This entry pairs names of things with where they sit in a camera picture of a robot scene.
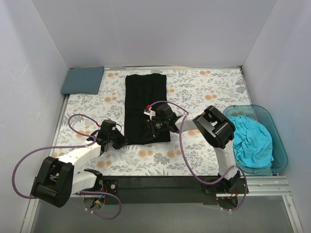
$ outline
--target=blue towel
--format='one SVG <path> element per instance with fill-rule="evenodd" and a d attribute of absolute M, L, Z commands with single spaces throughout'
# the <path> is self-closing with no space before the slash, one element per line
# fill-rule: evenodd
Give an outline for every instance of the blue towel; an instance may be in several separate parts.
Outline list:
<path fill-rule="evenodd" d="M 235 125 L 233 150 L 241 166 L 251 168 L 270 167 L 272 157 L 272 138 L 260 123 L 246 117 L 229 117 Z"/>
<path fill-rule="evenodd" d="M 61 93 L 97 95 L 101 86 L 104 67 L 87 67 L 70 69 Z"/>

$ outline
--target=translucent blue basket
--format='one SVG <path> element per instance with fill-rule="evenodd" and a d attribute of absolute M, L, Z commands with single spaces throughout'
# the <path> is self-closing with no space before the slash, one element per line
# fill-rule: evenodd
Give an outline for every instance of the translucent blue basket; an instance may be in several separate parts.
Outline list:
<path fill-rule="evenodd" d="M 272 175 L 282 172 L 288 164 L 288 157 L 284 149 L 280 135 L 277 132 L 276 125 L 274 124 L 270 113 L 259 105 L 232 105 L 224 110 L 226 117 L 237 117 L 238 115 L 249 117 L 260 124 L 262 124 L 269 131 L 272 137 L 272 156 L 274 161 L 271 162 L 270 167 L 266 168 L 251 168 L 242 166 L 236 159 L 237 165 L 239 165 L 243 171 L 253 175 Z"/>

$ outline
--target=black cloth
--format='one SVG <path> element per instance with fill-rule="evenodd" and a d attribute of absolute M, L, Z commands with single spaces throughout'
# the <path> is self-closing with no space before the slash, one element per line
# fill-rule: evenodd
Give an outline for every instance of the black cloth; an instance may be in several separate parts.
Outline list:
<path fill-rule="evenodd" d="M 144 110 L 149 104 L 166 99 L 166 75 L 129 75 L 125 78 L 124 136 L 129 145 L 144 145 L 156 142 L 170 142 L 170 132 L 161 132 L 154 139 L 145 126 L 149 116 Z M 161 103 L 152 106 L 155 110 Z"/>

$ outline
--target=floral pattern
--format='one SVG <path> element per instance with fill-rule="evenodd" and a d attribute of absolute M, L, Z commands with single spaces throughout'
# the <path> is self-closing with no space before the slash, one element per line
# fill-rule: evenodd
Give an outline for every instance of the floral pattern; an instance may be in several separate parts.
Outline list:
<path fill-rule="evenodd" d="M 70 95 L 66 106 L 57 145 L 80 145 L 85 137 L 73 132 L 67 125 L 72 114 L 86 114 L 99 123 L 111 119 L 124 125 L 125 77 L 127 75 L 161 73 L 167 76 L 167 99 L 200 113 L 214 105 L 220 111 L 226 107 L 250 104 L 239 69 L 179 69 L 179 70 L 107 70 L 104 72 L 97 95 Z M 173 110 L 182 111 L 172 106 Z M 89 134 L 98 127 L 83 117 L 72 119 L 75 129 Z M 218 164 L 213 147 L 198 130 L 183 133 L 183 145 L 188 162 L 198 175 L 217 175 Z M 70 149 L 54 151 L 54 157 L 68 153 Z M 167 176 L 190 175 L 181 154 L 178 134 L 171 134 L 170 143 L 130 145 L 120 150 L 111 148 L 100 157 L 90 161 L 82 169 L 92 168 L 104 175 Z"/>

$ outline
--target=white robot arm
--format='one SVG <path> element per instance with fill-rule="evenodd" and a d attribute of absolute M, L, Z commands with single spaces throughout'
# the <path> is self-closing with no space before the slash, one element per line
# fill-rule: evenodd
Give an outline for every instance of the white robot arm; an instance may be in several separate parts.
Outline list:
<path fill-rule="evenodd" d="M 201 116 L 201 114 L 202 113 L 188 115 L 184 122 L 182 132 L 185 132 L 188 130 L 197 130 L 198 127 L 194 123 L 194 120 L 198 116 Z M 180 130 L 181 122 L 182 122 L 182 118 L 178 119 L 177 122 L 175 123 L 178 130 Z M 211 134 L 211 136 L 216 138 L 216 135 L 213 133 L 213 131 L 215 130 L 215 127 L 208 121 L 205 122 L 204 126 L 205 126 L 205 129 Z M 227 144 L 225 145 L 225 148 L 214 147 L 214 150 L 215 150 L 216 157 L 217 157 L 219 175 L 222 176 L 231 166 L 236 165 L 235 159 L 234 159 L 234 153 L 233 153 L 232 140 L 228 140 Z M 234 177 L 237 174 L 237 172 L 238 172 L 238 169 L 236 167 L 231 169 L 225 175 L 225 179 L 230 180 L 232 177 Z"/>
<path fill-rule="evenodd" d="M 127 141 L 116 128 L 116 122 L 112 120 L 104 120 L 101 129 L 93 132 L 92 136 L 96 138 L 96 143 L 92 146 L 75 149 L 59 158 L 45 158 L 35 178 L 31 195 L 62 207 L 71 194 L 85 189 L 98 190 L 103 175 L 92 169 L 81 172 L 78 170 L 90 160 L 102 155 L 110 146 L 120 149 Z"/>
<path fill-rule="evenodd" d="M 156 138 L 161 131 L 170 130 L 179 133 L 182 116 L 177 116 L 167 103 L 157 107 L 155 111 L 150 108 L 145 110 L 145 114 L 150 116 L 146 124 L 150 135 Z M 225 172 L 230 171 L 224 176 L 221 188 L 229 191 L 236 187 L 236 183 L 241 177 L 239 170 L 235 167 L 232 140 L 234 137 L 235 126 L 214 106 L 209 106 L 198 114 L 189 114 L 184 120 L 182 132 L 198 129 L 205 140 L 214 147 L 218 167 L 219 177 Z"/>
<path fill-rule="evenodd" d="M 146 113 L 150 119 L 146 120 L 146 126 L 151 138 L 156 138 L 161 131 L 179 133 L 182 116 L 177 116 L 168 104 L 162 104 L 156 109 L 157 112 L 148 109 Z M 202 113 L 187 115 L 182 131 L 198 129 L 206 141 L 215 149 L 219 176 L 232 166 L 235 159 L 232 148 L 233 133 L 235 127 L 215 107 L 209 106 Z M 62 207 L 70 198 L 71 194 L 82 190 L 101 190 L 103 175 L 92 169 L 78 170 L 90 160 L 99 157 L 110 146 L 120 149 L 127 141 L 116 128 L 116 122 L 104 120 L 101 129 L 92 133 L 96 143 L 92 146 L 75 149 L 59 158 L 47 157 L 35 178 L 31 194 L 57 207 Z M 236 188 L 240 178 L 240 172 L 236 167 L 231 169 L 221 180 L 222 191 L 230 191 Z"/>

